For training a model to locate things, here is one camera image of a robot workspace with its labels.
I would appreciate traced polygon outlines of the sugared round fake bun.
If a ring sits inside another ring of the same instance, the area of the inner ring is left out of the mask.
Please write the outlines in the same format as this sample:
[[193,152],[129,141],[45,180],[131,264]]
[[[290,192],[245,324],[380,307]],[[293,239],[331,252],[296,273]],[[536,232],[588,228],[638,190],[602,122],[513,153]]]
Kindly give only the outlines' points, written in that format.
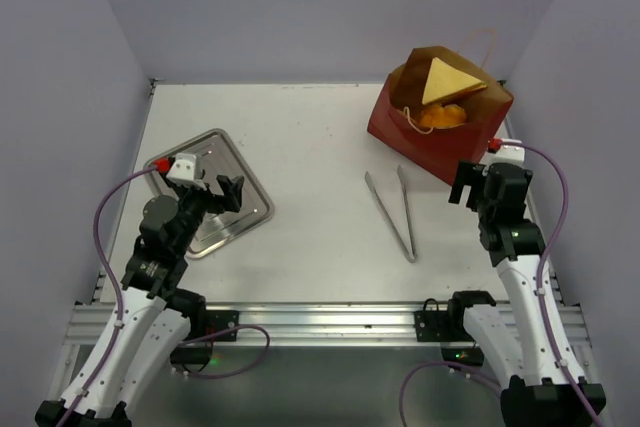
[[467,120],[466,111],[457,104],[426,106],[418,121],[422,129],[449,129],[462,125]]

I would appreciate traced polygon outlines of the red brown paper bag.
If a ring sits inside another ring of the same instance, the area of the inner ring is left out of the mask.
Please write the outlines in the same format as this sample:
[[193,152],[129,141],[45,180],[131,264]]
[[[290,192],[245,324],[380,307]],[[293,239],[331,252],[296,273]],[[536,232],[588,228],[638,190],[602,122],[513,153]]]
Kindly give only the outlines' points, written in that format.
[[367,132],[451,185],[458,163],[477,163],[514,101],[459,52],[419,47],[386,78]]

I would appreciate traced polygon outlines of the fake triangle sandwich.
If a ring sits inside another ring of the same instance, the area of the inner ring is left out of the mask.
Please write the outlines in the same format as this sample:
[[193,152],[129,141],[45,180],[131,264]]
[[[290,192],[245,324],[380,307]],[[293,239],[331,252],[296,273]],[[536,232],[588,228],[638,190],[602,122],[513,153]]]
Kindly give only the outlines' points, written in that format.
[[487,88],[484,81],[458,70],[438,57],[431,62],[425,82],[423,105],[443,103]]

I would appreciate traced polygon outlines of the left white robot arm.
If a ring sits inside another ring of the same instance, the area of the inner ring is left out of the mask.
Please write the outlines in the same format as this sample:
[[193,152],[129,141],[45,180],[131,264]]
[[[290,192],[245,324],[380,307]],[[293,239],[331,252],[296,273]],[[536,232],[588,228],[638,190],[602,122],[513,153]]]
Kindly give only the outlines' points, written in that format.
[[45,401],[39,426],[128,426],[152,378],[171,352],[203,331],[205,299],[179,288],[185,256],[208,214],[237,213],[244,179],[220,175],[220,193],[206,183],[167,177],[173,195],[146,203],[116,305],[89,358],[60,399]]

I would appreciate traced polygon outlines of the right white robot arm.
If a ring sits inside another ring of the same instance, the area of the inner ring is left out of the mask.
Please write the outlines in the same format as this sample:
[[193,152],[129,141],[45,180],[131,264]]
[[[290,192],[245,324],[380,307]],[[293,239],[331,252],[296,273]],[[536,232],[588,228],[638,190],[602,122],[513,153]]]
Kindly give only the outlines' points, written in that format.
[[461,291],[448,302],[457,333],[476,341],[500,386],[507,426],[594,426],[606,405],[576,359],[555,303],[542,255],[539,227],[527,219],[525,197],[533,174],[513,163],[459,163],[449,200],[465,187],[477,213],[480,242],[508,295],[516,329],[501,320],[484,291]]

